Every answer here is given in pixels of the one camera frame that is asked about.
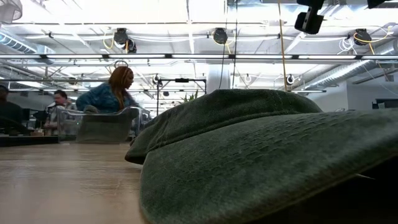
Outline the long ceiling light bar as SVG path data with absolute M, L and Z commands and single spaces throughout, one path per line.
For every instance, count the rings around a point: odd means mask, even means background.
M 272 54 L 2 54 L 0 59 L 253 59 L 253 60 L 398 60 L 398 55 Z

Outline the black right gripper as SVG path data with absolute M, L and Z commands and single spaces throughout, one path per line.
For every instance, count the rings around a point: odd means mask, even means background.
M 296 0 L 297 4 L 307 6 L 308 9 L 306 13 L 315 13 L 323 7 L 325 0 Z

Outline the black rectangular stand frame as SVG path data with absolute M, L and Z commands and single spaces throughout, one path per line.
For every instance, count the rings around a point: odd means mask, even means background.
M 160 88 L 160 82 L 165 81 L 166 84 L 162 85 L 162 88 Z M 197 78 L 174 78 L 174 79 L 161 79 L 161 78 L 157 78 L 156 81 L 156 92 L 157 92 L 157 98 L 156 98 L 156 103 L 157 103 L 157 107 L 156 107 L 156 115 L 159 115 L 159 95 L 160 95 L 160 91 L 163 89 L 163 87 L 166 87 L 170 82 L 175 82 L 175 83 L 189 83 L 189 82 L 193 82 L 196 85 L 198 85 L 199 89 L 201 91 L 203 91 L 205 94 L 207 94 L 207 80 L 206 79 L 197 79 Z M 203 82 L 204 83 L 204 87 L 202 88 L 198 82 Z

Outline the person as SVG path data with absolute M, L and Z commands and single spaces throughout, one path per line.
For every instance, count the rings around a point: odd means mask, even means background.
M 57 90 L 54 92 L 54 104 L 47 108 L 48 116 L 44 124 L 45 135 L 55 136 L 58 134 L 58 114 L 57 109 L 76 110 L 77 107 L 69 99 L 65 91 Z
M 108 81 L 80 95 L 76 100 L 77 110 L 83 111 L 93 106 L 100 113 L 115 113 L 139 103 L 127 92 L 134 81 L 134 73 L 129 67 L 118 67 Z

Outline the silver ventilation duct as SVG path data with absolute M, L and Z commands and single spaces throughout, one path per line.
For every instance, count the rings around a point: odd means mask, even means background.
M 379 68 L 379 60 L 360 60 L 355 63 L 340 65 L 330 71 L 317 75 L 312 80 L 294 84 L 293 90 L 312 90 L 318 87 L 328 87 L 349 78 L 355 77 L 372 69 Z

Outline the green plant in white pot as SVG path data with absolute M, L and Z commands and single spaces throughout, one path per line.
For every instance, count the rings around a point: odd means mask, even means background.
M 189 101 L 193 101 L 198 98 L 198 90 L 196 90 L 193 94 L 188 95 L 186 94 L 183 98 L 181 98 L 180 104 L 187 103 Z

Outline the clear plastic bin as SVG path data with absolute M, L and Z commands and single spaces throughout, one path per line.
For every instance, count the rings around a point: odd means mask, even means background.
M 144 129 L 145 124 L 151 120 L 149 111 L 134 106 L 130 106 L 127 108 L 135 109 L 137 115 L 132 121 L 132 126 L 129 132 L 128 139 L 123 142 L 130 141 L 132 140 L 132 138 L 136 137 Z M 77 111 L 77 110 L 67 110 L 63 108 L 57 109 L 58 140 L 60 142 L 78 143 L 76 141 L 76 136 L 77 136 L 77 131 L 80 128 L 81 121 L 83 119 L 83 113 L 84 113 L 83 111 Z M 80 143 L 80 144 L 105 144 L 105 143 Z

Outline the dark grey cloth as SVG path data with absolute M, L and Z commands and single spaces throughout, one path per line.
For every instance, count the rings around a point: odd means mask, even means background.
M 216 90 L 149 121 L 125 158 L 152 224 L 398 224 L 398 108 Z

